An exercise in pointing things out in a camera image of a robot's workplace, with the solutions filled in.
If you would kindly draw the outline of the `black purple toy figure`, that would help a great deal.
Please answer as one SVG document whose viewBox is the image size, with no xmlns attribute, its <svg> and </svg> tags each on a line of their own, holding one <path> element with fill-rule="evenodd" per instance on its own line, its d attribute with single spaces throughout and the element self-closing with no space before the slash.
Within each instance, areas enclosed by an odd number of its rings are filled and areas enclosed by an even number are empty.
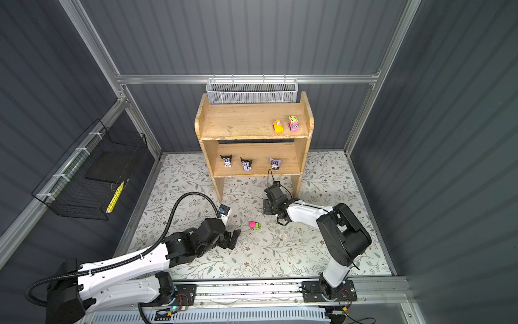
<svg viewBox="0 0 518 324">
<path fill-rule="evenodd" d="M 220 158 L 222 159 L 224 167 L 232 167 L 232 155 L 221 155 Z"/>
<path fill-rule="evenodd" d="M 241 161 L 241 166 L 243 167 L 245 172 L 252 171 L 252 164 L 253 164 L 252 159 L 241 158 L 240 161 Z"/>
</svg>

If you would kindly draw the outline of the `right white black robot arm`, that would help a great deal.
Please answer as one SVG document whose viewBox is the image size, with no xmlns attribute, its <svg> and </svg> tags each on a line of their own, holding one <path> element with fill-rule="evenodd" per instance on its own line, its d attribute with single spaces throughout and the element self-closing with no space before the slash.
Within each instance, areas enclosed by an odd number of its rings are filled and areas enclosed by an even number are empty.
<svg viewBox="0 0 518 324">
<path fill-rule="evenodd" d="M 319 289 L 325 300 L 337 300 L 343 293 L 351 268 L 356 266 L 356 257 L 362 255 L 372 244 L 367 229 L 344 203 L 334 207 L 320 207 L 294 197 L 288 198 L 278 181 L 268 186 L 264 192 L 271 213 L 276 216 L 279 225 L 299 223 L 321 233 L 330 259 L 319 276 Z"/>
</svg>

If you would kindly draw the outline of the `light purple toy figure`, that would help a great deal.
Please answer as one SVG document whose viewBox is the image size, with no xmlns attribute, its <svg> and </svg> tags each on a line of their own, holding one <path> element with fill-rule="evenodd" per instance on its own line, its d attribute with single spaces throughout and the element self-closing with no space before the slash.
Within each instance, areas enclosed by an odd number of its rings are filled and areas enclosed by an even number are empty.
<svg viewBox="0 0 518 324">
<path fill-rule="evenodd" d="M 280 167 L 281 167 L 282 160 L 281 159 L 270 158 L 270 163 L 271 163 L 271 169 L 273 171 L 279 171 Z"/>
</svg>

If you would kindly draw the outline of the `orange toy car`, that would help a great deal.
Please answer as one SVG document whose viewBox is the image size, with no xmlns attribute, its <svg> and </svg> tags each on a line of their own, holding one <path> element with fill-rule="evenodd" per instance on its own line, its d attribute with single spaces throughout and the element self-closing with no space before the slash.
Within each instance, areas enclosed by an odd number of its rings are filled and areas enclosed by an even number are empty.
<svg viewBox="0 0 518 324">
<path fill-rule="evenodd" d="M 283 131 L 284 131 L 283 124 L 282 124 L 281 120 L 275 120 L 272 123 L 272 127 L 273 127 L 273 129 L 274 129 L 276 134 L 283 133 Z"/>
</svg>

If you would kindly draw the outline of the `pink green toy bus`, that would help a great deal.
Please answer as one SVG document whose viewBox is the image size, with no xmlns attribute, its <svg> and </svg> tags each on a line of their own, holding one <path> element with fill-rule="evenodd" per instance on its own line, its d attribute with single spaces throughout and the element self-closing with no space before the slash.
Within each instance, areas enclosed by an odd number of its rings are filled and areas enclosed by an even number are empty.
<svg viewBox="0 0 518 324">
<path fill-rule="evenodd" d="M 299 121 L 295 116 L 289 116 L 288 122 L 289 130 L 292 132 L 297 132 L 299 130 Z"/>
</svg>

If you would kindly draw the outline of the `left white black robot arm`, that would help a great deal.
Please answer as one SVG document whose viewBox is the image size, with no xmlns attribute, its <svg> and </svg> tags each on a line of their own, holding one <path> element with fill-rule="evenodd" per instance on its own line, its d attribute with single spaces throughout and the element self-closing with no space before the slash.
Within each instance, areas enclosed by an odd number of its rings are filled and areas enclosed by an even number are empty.
<svg viewBox="0 0 518 324">
<path fill-rule="evenodd" d="M 87 314 L 129 304 L 178 310 L 193 301 L 179 291 L 169 269 L 191 263 L 214 247 L 234 249 L 241 232 L 229 232 L 219 218 L 199 228 L 175 232 L 157 247 L 118 258 L 85 264 L 86 275 L 63 278 L 47 288 L 46 323 L 75 323 Z"/>
</svg>

